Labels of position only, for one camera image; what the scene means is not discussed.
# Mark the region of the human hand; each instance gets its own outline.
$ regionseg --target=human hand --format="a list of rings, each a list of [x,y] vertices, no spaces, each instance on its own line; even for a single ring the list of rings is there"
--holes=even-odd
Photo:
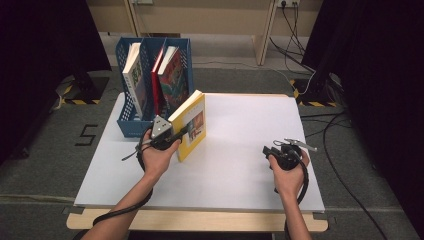
[[[274,183],[275,187],[280,194],[283,201],[290,199],[297,199],[297,195],[303,184],[303,171],[302,166],[298,164],[295,168],[290,171],[286,171],[280,168],[277,163],[277,159],[273,155],[268,156],[269,163],[274,172]],[[302,150],[302,162],[305,166],[309,164],[309,157],[305,151]]]
[[[146,131],[143,141],[150,139],[151,132],[151,129]],[[180,143],[181,141],[177,140],[168,149],[163,151],[157,150],[148,144],[142,145],[142,159],[145,166],[144,176],[151,176],[155,179],[159,179],[162,174],[168,170],[172,154],[178,149]]]

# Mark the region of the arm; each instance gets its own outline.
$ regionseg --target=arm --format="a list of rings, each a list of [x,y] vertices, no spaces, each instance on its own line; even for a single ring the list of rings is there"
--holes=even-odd
[[[274,172],[275,187],[283,203],[291,239],[312,239],[297,204],[297,195],[303,184],[302,167],[299,164],[290,171],[284,171],[278,166],[274,156],[269,155],[268,159]],[[308,166],[309,157],[303,150],[302,161]]]
[[[146,132],[144,140],[149,139],[150,130]],[[168,169],[172,154],[178,149],[180,141],[175,141],[170,148],[159,151],[147,145],[142,146],[143,161],[146,171],[140,181],[118,202],[111,210],[116,211],[133,206],[141,202],[159,181],[162,174]],[[115,216],[97,223],[82,239],[124,239],[137,211]]]

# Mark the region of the picture on book cover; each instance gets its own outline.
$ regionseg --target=picture on book cover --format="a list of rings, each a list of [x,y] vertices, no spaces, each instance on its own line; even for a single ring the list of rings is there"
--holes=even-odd
[[[188,141],[186,142],[187,146],[190,146],[197,137],[201,136],[205,129],[205,109],[203,104],[198,104],[194,106],[187,114],[184,116],[184,122],[188,125]]]
[[[159,79],[169,114],[172,114],[189,97],[187,77],[181,61],[181,51],[178,48],[175,49],[174,55]]]
[[[132,79],[134,81],[133,86],[135,86],[135,95],[138,98],[138,104],[141,106],[141,110],[144,112],[147,102],[146,86],[143,81],[143,74],[141,70],[141,64],[137,64],[131,72]]]
[[[189,141],[191,144],[194,140],[196,140],[197,136],[200,136],[204,130],[204,114],[203,111],[197,114],[189,123],[188,123],[188,135]]]

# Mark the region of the power outlet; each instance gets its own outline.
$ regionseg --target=power outlet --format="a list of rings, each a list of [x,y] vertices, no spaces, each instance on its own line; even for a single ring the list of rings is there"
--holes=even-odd
[[[132,0],[132,3],[136,5],[153,5],[153,0]]]
[[[283,0],[278,0],[277,7],[281,7],[281,2],[283,2]],[[292,8],[295,6],[295,4],[297,4],[297,6],[299,7],[300,0],[285,0],[285,2],[286,8]]]

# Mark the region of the book spine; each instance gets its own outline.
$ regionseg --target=book spine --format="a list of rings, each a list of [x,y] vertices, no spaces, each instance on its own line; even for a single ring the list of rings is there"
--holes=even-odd
[[[141,119],[143,117],[143,112],[141,111],[140,104],[138,103],[138,100],[137,100],[137,97],[136,97],[136,94],[135,94],[135,89],[131,84],[132,79],[126,73],[123,73],[122,75],[124,76],[125,83],[127,84],[128,92],[130,93],[130,96],[131,96],[131,99],[133,101],[135,110],[137,111],[138,116]]]

